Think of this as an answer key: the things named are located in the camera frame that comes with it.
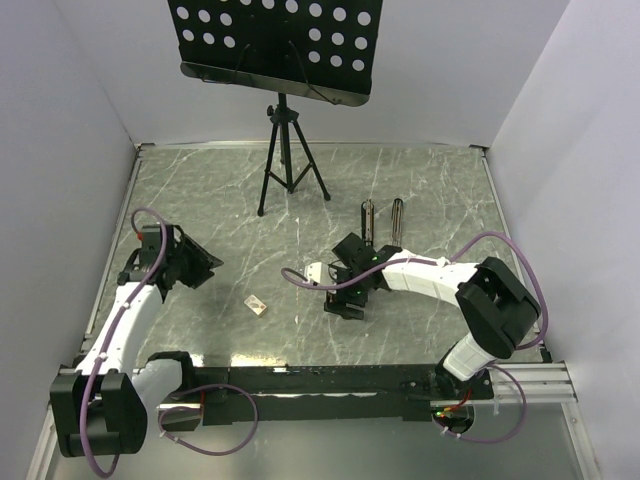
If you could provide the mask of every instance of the small wooden block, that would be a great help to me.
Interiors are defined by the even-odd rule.
[[[267,306],[262,303],[255,295],[249,295],[244,304],[253,310],[257,316],[261,317],[267,311]]]

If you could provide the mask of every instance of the music stand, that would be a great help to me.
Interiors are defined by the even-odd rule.
[[[258,215],[264,214],[269,178],[293,193],[313,170],[325,200],[331,196],[287,94],[334,105],[369,100],[382,0],[168,0],[182,63],[204,82],[243,85],[278,93],[269,106],[273,123]],[[309,163],[293,179],[289,123]],[[286,179],[271,171],[280,131]]]

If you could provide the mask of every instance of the metal tool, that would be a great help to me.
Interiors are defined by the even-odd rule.
[[[360,216],[362,218],[362,240],[368,247],[373,247],[373,215],[375,213],[373,202],[370,198],[360,205]]]
[[[402,244],[402,210],[404,203],[396,198],[391,206],[391,245],[400,247]]]

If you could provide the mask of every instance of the tripod leg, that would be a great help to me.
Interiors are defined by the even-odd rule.
[[[307,158],[309,159],[309,163],[311,164],[311,168],[313,168],[313,173],[315,173],[316,178],[318,179],[318,183],[320,184],[320,188],[322,189],[322,193],[324,194],[325,200],[331,200],[331,195],[327,191],[327,187],[325,187],[324,182],[322,181],[322,176],[320,175],[320,170],[318,170],[318,166],[316,165],[315,160],[313,159],[313,155],[311,155],[311,150],[309,150],[309,145],[307,145],[307,141],[302,134],[302,129],[300,128],[300,124],[297,120],[293,122],[293,127],[296,129],[296,133],[298,134],[298,138],[300,139],[300,143],[302,143],[302,148],[304,148],[304,153],[307,154]]]
[[[267,166],[264,169],[264,181],[262,183],[262,194],[260,195],[260,206],[258,207],[258,216],[264,215],[264,200],[267,197],[267,186],[269,185],[269,176],[271,175],[271,164],[273,163],[273,152],[276,148],[276,139],[278,137],[278,124],[274,123],[271,129],[271,142],[269,143],[269,154],[267,155]]]
[[[282,141],[282,128],[280,130],[280,164],[284,165],[284,142]]]
[[[293,172],[291,171],[291,144],[289,143],[289,124],[284,122],[282,129],[281,147],[284,153],[284,170],[287,174],[287,192],[293,193]]]

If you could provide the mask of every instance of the tripod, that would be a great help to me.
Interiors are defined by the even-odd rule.
[[[307,172],[313,169],[313,173],[318,179],[318,183],[320,184],[320,188],[322,189],[322,193],[324,194],[325,200],[331,200],[331,195],[327,191],[327,187],[325,187],[324,182],[322,181],[322,177],[320,176],[320,170],[318,170],[318,166],[316,165],[315,160],[313,159],[313,155],[311,155],[311,150],[309,150],[309,145],[307,145],[307,141],[302,134],[302,129],[300,128],[300,124],[298,123],[298,112],[291,110],[287,106],[287,96],[284,93],[278,93],[278,106],[276,109],[273,109],[273,106],[269,106],[267,109],[267,115],[269,116],[271,123],[273,123],[273,128],[271,129],[271,142],[269,143],[269,154],[267,155],[267,166],[264,170],[264,182],[262,183],[262,194],[260,195],[260,206],[258,207],[258,216],[261,217],[264,215],[264,201],[267,196],[267,187],[269,185],[269,178],[273,178],[276,182],[282,185],[287,189],[287,192],[293,193],[300,181],[304,178]],[[293,170],[291,167],[291,144],[289,141],[289,123],[293,124],[293,128],[295,128],[296,133],[298,134],[298,138],[300,139],[300,143],[302,143],[302,148],[304,149],[304,153],[306,153],[307,158],[309,159],[309,163],[302,173],[298,176],[298,178],[293,180]],[[276,139],[278,137],[278,129],[281,131],[280,137],[280,147],[282,152],[282,163],[284,164],[284,170],[286,175],[286,182],[278,177],[275,173],[271,171],[271,165],[273,164],[273,153],[276,148]]]

